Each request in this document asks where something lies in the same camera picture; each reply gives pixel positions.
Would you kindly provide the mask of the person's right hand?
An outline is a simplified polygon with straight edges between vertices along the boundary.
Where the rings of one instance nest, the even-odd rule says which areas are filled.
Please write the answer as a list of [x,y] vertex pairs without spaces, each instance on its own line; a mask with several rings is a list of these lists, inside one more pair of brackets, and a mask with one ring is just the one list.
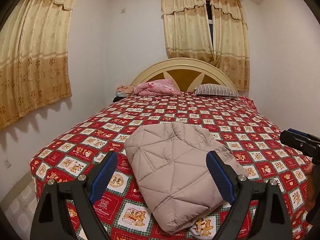
[[307,177],[305,208],[306,208],[306,211],[309,212],[314,208],[315,202],[316,202],[312,163],[308,165],[308,168],[305,171],[305,175]]

